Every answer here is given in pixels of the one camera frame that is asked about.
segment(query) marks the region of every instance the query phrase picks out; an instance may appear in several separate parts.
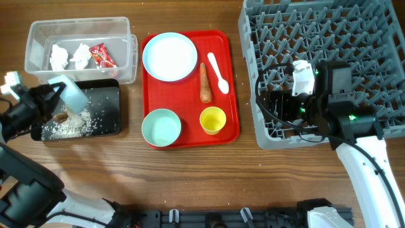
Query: red wrapper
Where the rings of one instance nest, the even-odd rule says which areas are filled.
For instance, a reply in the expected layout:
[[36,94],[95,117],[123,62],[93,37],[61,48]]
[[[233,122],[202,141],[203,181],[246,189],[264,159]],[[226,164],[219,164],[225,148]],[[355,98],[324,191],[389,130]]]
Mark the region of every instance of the red wrapper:
[[116,64],[111,56],[107,52],[107,48],[104,43],[90,47],[89,49],[91,55],[97,66],[100,68],[114,68]]

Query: table surface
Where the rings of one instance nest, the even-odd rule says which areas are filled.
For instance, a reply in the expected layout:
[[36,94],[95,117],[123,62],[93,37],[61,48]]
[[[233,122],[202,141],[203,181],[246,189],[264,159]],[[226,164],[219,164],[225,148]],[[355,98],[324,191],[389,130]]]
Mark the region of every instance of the table surface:
[[[332,203],[353,207],[356,227],[365,226],[349,176],[328,144],[275,151],[264,151],[256,144],[249,79],[237,26],[242,1],[2,2],[0,75],[18,70],[28,86],[37,84],[35,76],[24,72],[28,31],[37,20],[125,16],[139,44],[148,34],[209,29],[223,31],[230,40],[241,129],[236,141],[173,151],[156,151],[149,147],[140,131],[142,80],[139,67],[135,83],[121,87],[123,130],[117,136],[47,143],[23,136],[9,142],[13,149],[56,173],[66,188],[123,205],[161,210],[294,206],[297,201],[326,198]],[[396,9],[404,8],[405,3],[401,2],[394,1]],[[397,16],[405,25],[405,15],[398,13]],[[387,139],[390,163],[405,193],[403,147],[403,139]],[[46,227],[69,226],[49,224]]]

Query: yellow cup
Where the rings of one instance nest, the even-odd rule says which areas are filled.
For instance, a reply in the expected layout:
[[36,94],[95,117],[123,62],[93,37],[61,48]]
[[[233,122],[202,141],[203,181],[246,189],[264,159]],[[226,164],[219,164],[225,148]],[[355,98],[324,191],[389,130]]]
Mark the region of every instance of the yellow cup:
[[226,122],[227,116],[219,107],[208,107],[200,115],[201,127],[212,136],[219,133]]

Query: plastic spoon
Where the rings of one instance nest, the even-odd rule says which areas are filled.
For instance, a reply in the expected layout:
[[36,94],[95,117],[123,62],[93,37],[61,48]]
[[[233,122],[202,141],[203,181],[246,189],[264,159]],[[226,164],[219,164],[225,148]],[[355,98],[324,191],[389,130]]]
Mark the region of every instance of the plastic spoon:
[[220,69],[218,68],[218,64],[216,63],[214,53],[208,53],[208,60],[211,63],[211,65],[213,66],[215,74],[218,77],[218,87],[220,88],[220,91],[224,94],[227,94],[229,92],[229,84],[221,76],[221,72],[220,72]]

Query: plastic dish rack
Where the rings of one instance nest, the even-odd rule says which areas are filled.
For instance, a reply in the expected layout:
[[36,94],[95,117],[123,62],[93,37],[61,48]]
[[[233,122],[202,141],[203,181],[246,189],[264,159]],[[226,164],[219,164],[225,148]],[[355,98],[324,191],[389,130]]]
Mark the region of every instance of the plastic dish rack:
[[[340,60],[352,67],[356,105],[374,107],[384,137],[405,136],[405,40],[389,0],[244,0],[238,26],[251,85],[251,108],[258,145],[263,149],[312,146],[294,129],[265,121],[257,106],[254,84],[258,72],[294,60]],[[291,89],[283,69],[265,73],[268,86]],[[302,135],[319,141],[321,137]]]

